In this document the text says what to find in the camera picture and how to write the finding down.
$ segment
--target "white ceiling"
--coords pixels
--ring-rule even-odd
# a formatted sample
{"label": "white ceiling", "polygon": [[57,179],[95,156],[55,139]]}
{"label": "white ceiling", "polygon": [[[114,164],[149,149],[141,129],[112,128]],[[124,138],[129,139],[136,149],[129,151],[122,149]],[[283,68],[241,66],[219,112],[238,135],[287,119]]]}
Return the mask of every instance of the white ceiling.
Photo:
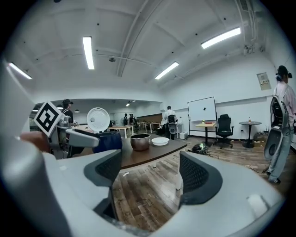
{"label": "white ceiling", "polygon": [[[6,59],[33,77],[33,82],[20,78],[33,91],[57,85],[116,86],[118,81],[131,83],[131,87],[133,83],[161,87],[225,56],[242,53],[244,44],[251,44],[250,17],[241,10],[240,0],[237,2],[245,41],[241,34],[203,50],[202,42],[242,27],[235,0],[40,1],[20,23],[9,42]],[[257,14],[255,21],[261,33],[253,42],[260,46],[264,34]],[[83,36],[92,36],[92,71],[84,57]],[[110,55],[132,60],[116,58],[112,63]],[[180,65],[172,73],[159,81],[154,79],[174,61]]]}

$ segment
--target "round table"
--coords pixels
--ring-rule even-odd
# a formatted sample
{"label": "round table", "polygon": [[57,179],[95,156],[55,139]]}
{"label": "round table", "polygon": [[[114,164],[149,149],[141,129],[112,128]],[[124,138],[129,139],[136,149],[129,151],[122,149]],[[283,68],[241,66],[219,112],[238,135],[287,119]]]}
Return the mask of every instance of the round table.
{"label": "round table", "polygon": [[240,122],[241,125],[249,125],[249,139],[248,139],[248,142],[247,143],[243,143],[242,145],[246,148],[253,148],[254,147],[254,144],[251,143],[251,139],[250,139],[250,136],[251,136],[251,128],[252,128],[252,125],[259,125],[259,124],[262,124],[261,122]]}

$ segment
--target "high table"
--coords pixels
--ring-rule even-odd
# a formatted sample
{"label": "high table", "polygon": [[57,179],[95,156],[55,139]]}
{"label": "high table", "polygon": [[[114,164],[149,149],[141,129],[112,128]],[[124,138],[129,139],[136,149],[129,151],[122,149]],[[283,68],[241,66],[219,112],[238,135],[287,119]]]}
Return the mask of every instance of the high table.
{"label": "high table", "polygon": [[250,139],[250,136],[251,136],[251,128],[252,128],[252,125],[259,125],[259,124],[262,124],[261,122],[254,122],[254,121],[251,121],[251,122],[240,122],[241,125],[249,125],[249,139],[248,139],[248,142],[247,143],[243,143],[243,147],[246,147],[246,148],[253,148],[254,147],[254,144],[251,143],[251,139]]}
{"label": "high table", "polygon": [[160,126],[160,123],[147,123],[147,124],[150,124],[150,133],[152,133],[152,126],[153,124],[158,124],[158,126]]}
{"label": "high table", "polygon": [[[160,137],[155,134],[150,135],[150,139]],[[130,138],[122,140],[122,161],[120,173],[125,173],[143,166],[153,165],[156,167],[156,162],[168,158],[168,155],[178,155],[179,152],[184,150],[187,143],[175,140],[169,140],[167,145],[164,146],[154,146],[150,142],[150,147],[144,151],[134,151],[130,145]],[[180,162],[178,165],[178,173],[176,177],[176,189],[181,188],[182,177],[180,175]]]}
{"label": "high table", "polygon": [[205,144],[207,146],[211,146],[213,143],[212,142],[208,142],[208,127],[214,127],[216,125],[216,123],[201,123],[198,125],[195,125],[196,127],[204,127],[205,128]]}
{"label": "high table", "polygon": [[108,131],[110,130],[116,130],[116,129],[124,129],[124,137],[127,138],[127,135],[126,135],[126,130],[127,129],[131,129],[131,135],[134,135],[134,126],[117,126],[117,127],[109,127],[108,128]]}

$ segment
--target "table leg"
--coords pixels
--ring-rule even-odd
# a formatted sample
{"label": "table leg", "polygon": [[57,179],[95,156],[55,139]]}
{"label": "table leg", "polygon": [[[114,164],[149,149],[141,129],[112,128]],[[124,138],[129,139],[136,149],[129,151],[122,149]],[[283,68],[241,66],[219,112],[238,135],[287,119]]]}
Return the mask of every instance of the table leg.
{"label": "table leg", "polygon": [[248,138],[248,142],[247,143],[243,143],[243,147],[246,147],[246,148],[253,148],[254,147],[254,144],[251,143],[251,128],[252,128],[252,125],[249,124],[249,138]]}
{"label": "table leg", "polygon": [[180,154],[179,154],[179,164],[178,164],[178,173],[176,176],[176,189],[180,190],[181,189],[181,184],[182,184],[182,177],[180,174]]}

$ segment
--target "sneaker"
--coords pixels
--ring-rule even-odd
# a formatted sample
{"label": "sneaker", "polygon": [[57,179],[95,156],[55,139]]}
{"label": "sneaker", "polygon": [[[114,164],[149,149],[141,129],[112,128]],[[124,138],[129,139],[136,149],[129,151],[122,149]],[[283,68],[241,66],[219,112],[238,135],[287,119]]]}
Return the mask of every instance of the sneaker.
{"label": "sneaker", "polygon": [[280,184],[281,181],[279,179],[276,179],[274,181],[269,180],[270,183]]}

